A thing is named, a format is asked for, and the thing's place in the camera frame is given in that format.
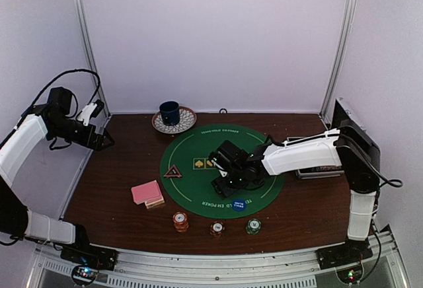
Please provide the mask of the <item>green twenty chip stack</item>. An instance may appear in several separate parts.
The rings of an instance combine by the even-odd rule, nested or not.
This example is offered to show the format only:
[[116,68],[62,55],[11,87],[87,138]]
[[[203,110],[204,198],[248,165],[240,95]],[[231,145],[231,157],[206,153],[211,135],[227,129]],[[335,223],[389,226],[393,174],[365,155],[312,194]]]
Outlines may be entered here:
[[245,227],[246,233],[249,235],[258,234],[261,230],[262,223],[258,219],[250,219]]

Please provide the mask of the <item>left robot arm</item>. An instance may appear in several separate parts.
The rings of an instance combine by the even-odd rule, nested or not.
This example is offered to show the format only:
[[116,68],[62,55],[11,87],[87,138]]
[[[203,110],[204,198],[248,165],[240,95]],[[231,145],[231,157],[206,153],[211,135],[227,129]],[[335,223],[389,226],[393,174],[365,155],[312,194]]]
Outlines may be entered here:
[[107,131],[96,132],[90,124],[104,108],[104,102],[88,103],[75,118],[69,116],[73,93],[63,87],[51,89],[45,104],[32,105],[22,122],[1,144],[1,232],[14,241],[32,238],[46,242],[70,244],[69,253],[80,264],[89,264],[95,250],[88,245],[83,227],[35,213],[12,190],[15,177],[37,144],[46,139],[55,143],[62,138],[68,145],[76,143],[94,151],[114,145]]

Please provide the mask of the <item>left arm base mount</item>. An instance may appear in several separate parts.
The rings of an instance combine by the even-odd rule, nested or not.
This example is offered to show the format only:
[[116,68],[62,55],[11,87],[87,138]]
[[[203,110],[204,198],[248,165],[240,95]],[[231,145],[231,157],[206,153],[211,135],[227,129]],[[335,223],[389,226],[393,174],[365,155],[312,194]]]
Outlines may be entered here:
[[96,270],[113,271],[116,265],[118,252],[116,250],[92,246],[88,252],[73,247],[63,247],[60,258],[74,264],[88,266]]

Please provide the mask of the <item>blue small blind button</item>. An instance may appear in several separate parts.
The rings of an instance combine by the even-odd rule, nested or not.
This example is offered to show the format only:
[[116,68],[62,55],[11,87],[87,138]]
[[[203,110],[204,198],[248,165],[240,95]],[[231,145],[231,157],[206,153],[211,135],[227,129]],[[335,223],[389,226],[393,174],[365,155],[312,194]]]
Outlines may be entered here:
[[231,203],[231,208],[237,212],[244,211],[247,208],[247,202],[243,199],[235,199]]

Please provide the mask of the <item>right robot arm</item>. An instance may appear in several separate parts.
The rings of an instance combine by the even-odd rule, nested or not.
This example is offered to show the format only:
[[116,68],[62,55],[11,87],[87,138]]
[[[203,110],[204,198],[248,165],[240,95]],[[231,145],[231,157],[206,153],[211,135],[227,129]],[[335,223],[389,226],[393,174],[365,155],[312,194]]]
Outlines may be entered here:
[[380,172],[380,149],[352,120],[344,120],[324,133],[283,142],[268,136],[264,143],[246,152],[225,140],[209,161],[219,176],[212,186],[221,198],[228,198],[249,184],[262,185],[270,176],[305,168],[339,166],[351,193],[348,241],[339,248],[343,262],[353,262],[364,252],[371,220],[376,212],[380,189],[385,185],[403,186],[403,181],[388,179]]

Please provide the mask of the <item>black red hundred chip stack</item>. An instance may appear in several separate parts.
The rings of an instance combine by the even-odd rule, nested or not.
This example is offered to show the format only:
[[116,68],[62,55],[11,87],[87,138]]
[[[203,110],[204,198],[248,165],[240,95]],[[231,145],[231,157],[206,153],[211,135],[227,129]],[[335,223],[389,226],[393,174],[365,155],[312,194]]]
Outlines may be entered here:
[[210,225],[210,235],[215,238],[219,238],[223,234],[224,230],[225,230],[225,225],[221,221],[214,221]]

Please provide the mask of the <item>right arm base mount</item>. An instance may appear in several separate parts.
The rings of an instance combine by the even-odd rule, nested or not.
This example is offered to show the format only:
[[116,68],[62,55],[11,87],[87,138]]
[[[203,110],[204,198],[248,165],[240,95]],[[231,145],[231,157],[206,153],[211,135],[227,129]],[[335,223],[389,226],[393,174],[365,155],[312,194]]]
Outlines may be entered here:
[[373,256],[373,251],[370,247],[358,248],[356,246],[347,246],[346,244],[320,248],[316,253],[321,270],[357,263]]

